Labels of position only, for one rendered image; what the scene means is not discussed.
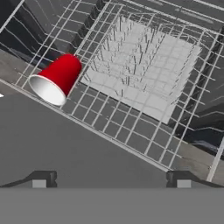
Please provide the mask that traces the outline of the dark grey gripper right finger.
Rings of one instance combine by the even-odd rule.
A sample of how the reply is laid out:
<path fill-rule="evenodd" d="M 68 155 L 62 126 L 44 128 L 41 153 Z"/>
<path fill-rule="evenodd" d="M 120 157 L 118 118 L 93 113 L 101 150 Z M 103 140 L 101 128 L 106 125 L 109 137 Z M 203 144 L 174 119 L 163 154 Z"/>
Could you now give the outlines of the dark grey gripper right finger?
<path fill-rule="evenodd" d="M 166 173 L 166 180 L 168 188 L 224 188 L 224 185 L 205 181 L 190 171 L 168 171 Z"/>

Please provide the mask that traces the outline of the red cup with white inside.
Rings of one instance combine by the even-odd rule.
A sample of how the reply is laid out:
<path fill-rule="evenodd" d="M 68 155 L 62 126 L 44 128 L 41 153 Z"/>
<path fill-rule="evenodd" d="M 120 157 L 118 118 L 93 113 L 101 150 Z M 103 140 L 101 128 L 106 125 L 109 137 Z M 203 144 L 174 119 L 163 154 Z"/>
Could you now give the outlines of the red cup with white inside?
<path fill-rule="evenodd" d="M 82 69 L 80 60 L 70 53 L 59 56 L 47 68 L 29 79 L 31 89 L 44 101 L 61 106 L 78 79 Z"/>

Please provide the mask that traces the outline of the dark grey dishwasher door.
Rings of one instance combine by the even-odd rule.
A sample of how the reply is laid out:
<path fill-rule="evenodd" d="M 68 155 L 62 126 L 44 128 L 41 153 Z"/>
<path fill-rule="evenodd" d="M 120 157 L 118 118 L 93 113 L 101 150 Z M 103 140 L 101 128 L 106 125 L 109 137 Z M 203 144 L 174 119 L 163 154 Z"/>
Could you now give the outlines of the dark grey dishwasher door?
<path fill-rule="evenodd" d="M 60 188 L 164 188 L 165 173 L 0 82 L 0 185 L 56 171 Z"/>

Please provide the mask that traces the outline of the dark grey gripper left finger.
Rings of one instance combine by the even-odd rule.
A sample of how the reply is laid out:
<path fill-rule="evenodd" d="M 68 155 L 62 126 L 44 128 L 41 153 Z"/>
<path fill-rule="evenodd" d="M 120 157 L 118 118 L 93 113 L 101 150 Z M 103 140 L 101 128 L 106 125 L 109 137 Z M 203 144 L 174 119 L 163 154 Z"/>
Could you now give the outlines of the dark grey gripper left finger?
<path fill-rule="evenodd" d="M 56 171 L 33 171 L 25 178 L 1 185 L 1 188 L 19 186 L 31 182 L 32 188 L 55 188 L 57 184 Z"/>

